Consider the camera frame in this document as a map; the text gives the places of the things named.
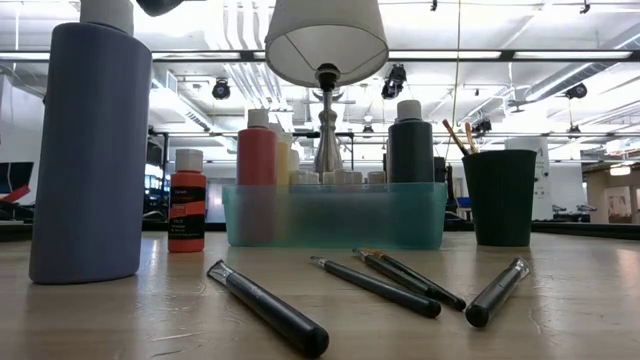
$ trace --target wooden table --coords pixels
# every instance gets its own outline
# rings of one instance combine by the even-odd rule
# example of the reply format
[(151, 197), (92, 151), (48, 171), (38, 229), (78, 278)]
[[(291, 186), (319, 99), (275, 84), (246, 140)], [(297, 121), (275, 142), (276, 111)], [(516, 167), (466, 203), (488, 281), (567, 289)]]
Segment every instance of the wooden table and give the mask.
[(29, 243), (0, 244), (1, 359), (298, 359), (300, 356), (205, 271), (224, 258), (323, 325), (323, 359), (638, 359), (640, 242), (534, 234), (530, 250), (477, 248), (447, 233), (442, 251), (390, 252), (472, 300), (514, 256), (533, 267), (483, 331), (443, 308), (430, 320), (308, 261), (326, 256), (376, 275), (348, 250), (229, 248), (167, 254), (146, 233), (137, 276), (74, 286), (28, 279)]

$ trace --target black paint bottle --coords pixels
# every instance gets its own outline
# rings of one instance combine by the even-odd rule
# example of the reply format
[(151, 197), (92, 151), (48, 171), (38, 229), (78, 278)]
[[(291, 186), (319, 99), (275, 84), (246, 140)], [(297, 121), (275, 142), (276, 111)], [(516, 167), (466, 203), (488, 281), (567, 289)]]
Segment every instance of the black paint bottle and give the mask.
[(387, 165), (390, 183), (433, 182), (433, 130), (422, 121), (418, 100), (398, 103), (398, 118), (389, 127)]

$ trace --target red paint bottle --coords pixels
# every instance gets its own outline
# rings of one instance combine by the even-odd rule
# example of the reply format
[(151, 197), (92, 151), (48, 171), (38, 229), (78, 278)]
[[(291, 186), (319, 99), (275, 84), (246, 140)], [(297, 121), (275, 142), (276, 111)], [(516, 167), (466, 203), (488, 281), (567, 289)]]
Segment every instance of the red paint bottle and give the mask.
[(269, 129), (269, 111), (249, 110), (248, 125), (238, 132), (238, 185), (274, 186), (278, 137)]
[(176, 150), (176, 173), (171, 176), (169, 252), (204, 249), (207, 177), (202, 174), (200, 150)]

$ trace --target ceiling beam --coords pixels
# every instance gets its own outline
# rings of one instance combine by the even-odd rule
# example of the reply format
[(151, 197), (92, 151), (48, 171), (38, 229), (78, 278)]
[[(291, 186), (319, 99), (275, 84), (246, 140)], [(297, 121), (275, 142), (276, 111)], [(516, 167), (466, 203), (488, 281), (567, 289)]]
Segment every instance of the ceiling beam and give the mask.
[[(153, 52), (154, 63), (264, 63), (261, 50), (178, 50)], [(416, 49), (391, 50), (389, 62), (456, 62), (463, 63), (593, 63), (638, 62), (640, 50), (602, 49)], [(0, 62), (47, 63), (48, 51), (0, 51)]]

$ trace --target white lampshade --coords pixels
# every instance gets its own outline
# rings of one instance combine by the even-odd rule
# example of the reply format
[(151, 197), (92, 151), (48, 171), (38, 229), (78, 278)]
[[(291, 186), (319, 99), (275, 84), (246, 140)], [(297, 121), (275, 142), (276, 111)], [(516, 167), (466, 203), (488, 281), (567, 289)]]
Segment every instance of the white lampshade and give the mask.
[(266, 61), (292, 84), (318, 87), (316, 71), (333, 64), (336, 86), (364, 80), (387, 62), (389, 47), (377, 0), (277, 0)]

